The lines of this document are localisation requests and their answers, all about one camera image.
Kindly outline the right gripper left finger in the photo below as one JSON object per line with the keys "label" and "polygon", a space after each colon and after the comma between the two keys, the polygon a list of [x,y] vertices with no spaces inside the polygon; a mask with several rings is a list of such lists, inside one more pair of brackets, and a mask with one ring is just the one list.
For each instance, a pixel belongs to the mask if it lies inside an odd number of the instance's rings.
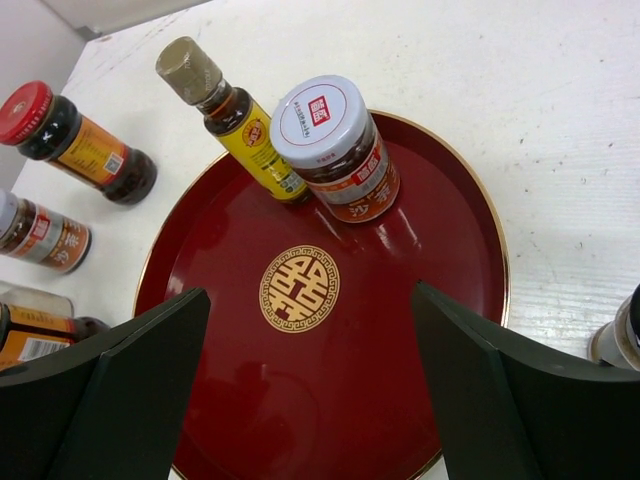
{"label": "right gripper left finger", "polygon": [[2,372],[2,478],[168,478],[209,311],[192,288]]}

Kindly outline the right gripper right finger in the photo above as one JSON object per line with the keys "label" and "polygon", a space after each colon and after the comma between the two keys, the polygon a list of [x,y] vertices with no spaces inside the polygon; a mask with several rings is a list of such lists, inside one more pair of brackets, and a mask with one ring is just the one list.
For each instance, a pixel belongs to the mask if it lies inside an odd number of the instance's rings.
{"label": "right gripper right finger", "polygon": [[638,372],[550,348],[424,282],[411,309],[449,478],[638,478]]}

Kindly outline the red lid sauce jar front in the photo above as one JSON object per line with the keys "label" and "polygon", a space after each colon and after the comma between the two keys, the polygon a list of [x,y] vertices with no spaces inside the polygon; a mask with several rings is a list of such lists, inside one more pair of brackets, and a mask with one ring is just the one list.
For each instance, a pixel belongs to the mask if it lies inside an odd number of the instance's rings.
{"label": "red lid sauce jar front", "polygon": [[55,353],[111,327],[93,317],[68,317],[1,304],[1,370]]}

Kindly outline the yellow label oil bottle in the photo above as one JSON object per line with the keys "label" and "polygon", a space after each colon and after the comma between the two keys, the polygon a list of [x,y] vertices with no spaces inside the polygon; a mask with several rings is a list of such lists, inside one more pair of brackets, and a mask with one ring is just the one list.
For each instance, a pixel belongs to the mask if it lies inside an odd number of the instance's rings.
{"label": "yellow label oil bottle", "polygon": [[271,197],[290,204],[308,199],[308,186],[272,145],[269,114],[245,89],[231,85],[194,39],[182,36],[172,41],[155,69],[203,115],[206,130]]}

